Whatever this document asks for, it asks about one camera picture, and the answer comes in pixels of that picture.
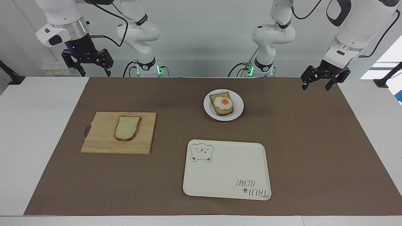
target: wooden cutting board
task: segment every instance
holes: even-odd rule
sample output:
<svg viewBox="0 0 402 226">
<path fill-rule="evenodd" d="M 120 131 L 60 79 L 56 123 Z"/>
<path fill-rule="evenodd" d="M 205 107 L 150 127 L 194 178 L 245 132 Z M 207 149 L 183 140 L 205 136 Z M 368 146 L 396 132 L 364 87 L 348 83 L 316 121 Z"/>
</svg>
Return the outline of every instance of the wooden cutting board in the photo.
<svg viewBox="0 0 402 226">
<path fill-rule="evenodd" d="M 133 140 L 115 139 L 115 128 L 120 115 L 140 116 L 138 133 Z M 94 154 L 149 154 L 154 135 L 156 113 L 97 112 L 82 146 L 82 153 Z"/>
</svg>

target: egg yolk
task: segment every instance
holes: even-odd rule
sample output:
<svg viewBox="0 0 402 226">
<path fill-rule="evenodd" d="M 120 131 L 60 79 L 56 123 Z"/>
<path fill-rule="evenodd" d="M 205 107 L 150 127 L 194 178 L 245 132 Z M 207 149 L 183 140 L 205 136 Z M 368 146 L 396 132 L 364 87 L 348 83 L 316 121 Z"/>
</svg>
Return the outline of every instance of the egg yolk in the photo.
<svg viewBox="0 0 402 226">
<path fill-rule="evenodd" d="M 222 104 L 223 104 L 223 105 L 228 105 L 228 104 L 229 104 L 229 101 L 228 101 L 227 99 L 223 99 L 223 100 L 222 100 Z"/>
</svg>

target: brown tabletop mat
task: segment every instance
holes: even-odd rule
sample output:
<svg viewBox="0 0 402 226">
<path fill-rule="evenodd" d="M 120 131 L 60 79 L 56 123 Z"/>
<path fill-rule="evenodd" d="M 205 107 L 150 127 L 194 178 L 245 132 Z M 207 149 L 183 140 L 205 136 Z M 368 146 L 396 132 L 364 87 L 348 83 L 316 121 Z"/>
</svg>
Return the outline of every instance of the brown tabletop mat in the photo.
<svg viewBox="0 0 402 226">
<path fill-rule="evenodd" d="M 340 89 L 299 78 L 90 78 L 25 215 L 402 215 L 402 197 Z M 203 100 L 225 88 L 244 100 L 236 120 Z M 82 154 L 97 111 L 156 112 L 150 155 Z M 183 192 L 192 139 L 261 143 L 272 197 Z"/>
</svg>

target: white tray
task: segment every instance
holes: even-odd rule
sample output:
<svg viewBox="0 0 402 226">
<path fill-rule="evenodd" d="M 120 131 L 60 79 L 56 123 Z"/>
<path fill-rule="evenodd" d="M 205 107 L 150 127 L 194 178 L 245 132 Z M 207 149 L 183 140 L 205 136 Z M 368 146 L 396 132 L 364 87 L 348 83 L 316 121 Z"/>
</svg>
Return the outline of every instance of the white tray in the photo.
<svg viewBox="0 0 402 226">
<path fill-rule="evenodd" d="M 271 186 L 264 146 L 191 140 L 183 191 L 191 196 L 268 200 Z"/>
</svg>

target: cutting board handle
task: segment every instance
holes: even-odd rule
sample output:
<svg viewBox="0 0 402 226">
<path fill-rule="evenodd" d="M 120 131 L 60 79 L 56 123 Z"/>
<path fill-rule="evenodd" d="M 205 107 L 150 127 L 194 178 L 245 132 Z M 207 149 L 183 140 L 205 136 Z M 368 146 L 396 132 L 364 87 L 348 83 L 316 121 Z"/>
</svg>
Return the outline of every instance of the cutting board handle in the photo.
<svg viewBox="0 0 402 226">
<path fill-rule="evenodd" d="M 91 127 L 92 127 L 92 122 L 86 127 L 85 129 L 85 133 L 84 133 L 84 140 L 86 139 L 86 137 L 89 134 L 89 131 L 91 131 Z"/>
</svg>

